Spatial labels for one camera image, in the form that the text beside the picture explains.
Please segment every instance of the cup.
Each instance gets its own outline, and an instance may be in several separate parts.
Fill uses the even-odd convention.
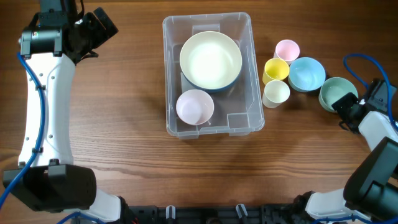
[[[326,71],[317,60],[302,57],[290,65],[289,85],[305,93],[319,89],[326,79]]]
[[[289,65],[280,58],[272,58],[267,61],[262,74],[264,84],[273,80],[283,80],[289,75]]]
[[[267,83],[264,88],[262,104],[268,108],[275,108],[285,102],[289,96],[289,86],[280,80],[273,80]]]
[[[300,55],[300,47],[293,40],[281,40],[275,48],[274,58],[280,58],[290,65]]]
[[[203,124],[214,112],[213,99],[203,90],[188,90],[182,93],[175,107],[178,117],[191,125]]]
[[[358,97],[355,86],[347,79],[340,77],[329,78],[321,87],[319,103],[323,109],[336,113],[331,105],[349,92],[354,93],[354,95]]]

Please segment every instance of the wooden table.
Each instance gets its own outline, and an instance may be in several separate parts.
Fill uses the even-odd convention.
[[[345,186],[369,154],[362,136],[338,126],[318,95],[292,91],[288,102],[264,108],[266,125],[243,137],[227,134],[181,141],[165,129],[162,21],[171,15],[247,12],[257,67],[282,39],[297,41],[301,56],[319,60],[330,77],[364,87],[344,68],[353,52],[372,55],[398,84],[395,1],[105,1],[119,33],[76,67],[70,100],[75,164],[94,170],[98,187],[129,205],[209,206],[287,203],[309,190]],[[18,37],[39,5],[1,0],[0,169],[15,169],[25,131],[27,81],[16,59]],[[370,82],[381,78],[364,60],[349,62]],[[32,212],[10,196],[1,223],[55,223],[65,214]]]

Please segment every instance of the bowl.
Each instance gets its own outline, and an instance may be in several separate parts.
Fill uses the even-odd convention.
[[[319,103],[323,109],[336,113],[331,105],[349,92],[354,93],[354,95],[358,97],[355,86],[347,79],[340,77],[329,78],[321,87]]]
[[[188,90],[177,100],[178,117],[185,123],[199,125],[208,121],[214,112],[211,96],[202,90]]]
[[[180,66],[185,78],[207,92],[225,90],[238,79],[242,55],[238,45],[220,32],[193,35],[183,45]]]
[[[305,93],[319,89],[325,79],[325,69],[321,63],[313,58],[299,58],[290,65],[288,81],[296,91]]]

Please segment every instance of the wooden surface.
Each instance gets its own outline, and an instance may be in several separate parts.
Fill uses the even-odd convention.
[[[352,81],[360,95],[364,88],[342,64],[348,53],[372,55],[398,84],[397,1],[86,1],[86,11],[100,6],[119,33],[96,50],[99,58],[76,67],[70,142],[75,164],[93,169],[98,186],[129,205],[291,202],[309,190],[344,187],[369,154],[361,136],[340,129],[338,116],[322,109],[317,93],[296,91],[282,106],[264,108],[266,125],[248,136],[169,136],[162,41],[167,16],[247,12],[260,77],[276,43],[292,39],[301,56],[319,60],[331,77]],[[17,167],[22,148],[27,81],[16,59],[17,40],[38,10],[28,0],[0,1],[1,170]],[[350,65],[367,82],[381,77],[364,60]],[[13,196],[0,212],[1,223],[55,223],[64,216],[32,212]]]

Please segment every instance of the pink bowl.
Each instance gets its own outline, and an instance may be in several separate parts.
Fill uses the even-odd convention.
[[[214,112],[211,96],[202,90],[188,90],[177,100],[178,117],[185,123],[199,125],[208,121]]]

